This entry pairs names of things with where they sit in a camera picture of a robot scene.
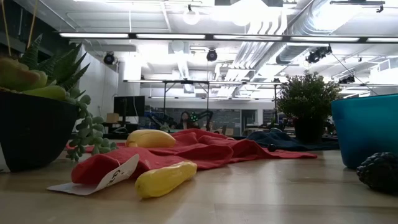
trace pine cone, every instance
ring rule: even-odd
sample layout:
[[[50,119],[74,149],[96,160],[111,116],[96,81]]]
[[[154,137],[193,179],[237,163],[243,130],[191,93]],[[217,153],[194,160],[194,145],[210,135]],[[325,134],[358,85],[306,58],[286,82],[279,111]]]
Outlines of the pine cone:
[[[398,156],[392,152],[378,152],[368,157],[356,169],[356,174],[371,189],[398,192]]]

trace potted plant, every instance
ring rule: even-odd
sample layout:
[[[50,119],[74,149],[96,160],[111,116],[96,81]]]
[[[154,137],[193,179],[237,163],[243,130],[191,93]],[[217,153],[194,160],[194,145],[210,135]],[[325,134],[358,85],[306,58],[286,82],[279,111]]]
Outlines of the potted plant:
[[[296,138],[305,143],[322,140],[324,124],[331,115],[331,102],[339,98],[337,83],[307,73],[288,77],[277,97],[278,110],[294,118]]]
[[[76,120],[79,133],[67,157],[78,161],[86,145],[93,154],[116,149],[103,139],[103,118],[87,110],[90,97],[76,87],[88,65],[81,45],[37,63],[39,36],[19,60],[0,58],[0,172],[46,166],[64,150]]]

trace person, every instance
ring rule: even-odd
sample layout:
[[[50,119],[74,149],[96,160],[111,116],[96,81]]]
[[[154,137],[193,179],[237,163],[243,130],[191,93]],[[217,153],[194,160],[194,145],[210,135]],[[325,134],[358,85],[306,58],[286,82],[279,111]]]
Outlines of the person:
[[[180,123],[177,126],[177,129],[190,129],[190,128],[198,128],[198,124],[192,122],[191,117],[187,111],[182,112]]]

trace cardboard box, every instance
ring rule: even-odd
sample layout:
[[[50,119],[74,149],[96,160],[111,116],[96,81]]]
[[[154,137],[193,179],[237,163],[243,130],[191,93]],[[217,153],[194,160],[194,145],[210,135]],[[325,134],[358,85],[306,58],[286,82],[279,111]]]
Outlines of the cardboard box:
[[[108,113],[106,114],[106,122],[107,123],[117,123],[119,121],[118,113]]]

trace dark blue cloth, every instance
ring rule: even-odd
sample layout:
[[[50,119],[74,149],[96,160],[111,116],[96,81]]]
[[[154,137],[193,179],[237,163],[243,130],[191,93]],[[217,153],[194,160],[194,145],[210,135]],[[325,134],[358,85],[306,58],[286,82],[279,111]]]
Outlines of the dark blue cloth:
[[[338,141],[325,141],[320,144],[302,144],[288,134],[274,130],[271,130],[269,133],[256,131],[251,133],[246,139],[256,141],[262,147],[268,147],[270,144],[273,144],[276,149],[286,151],[320,151],[340,148]]]

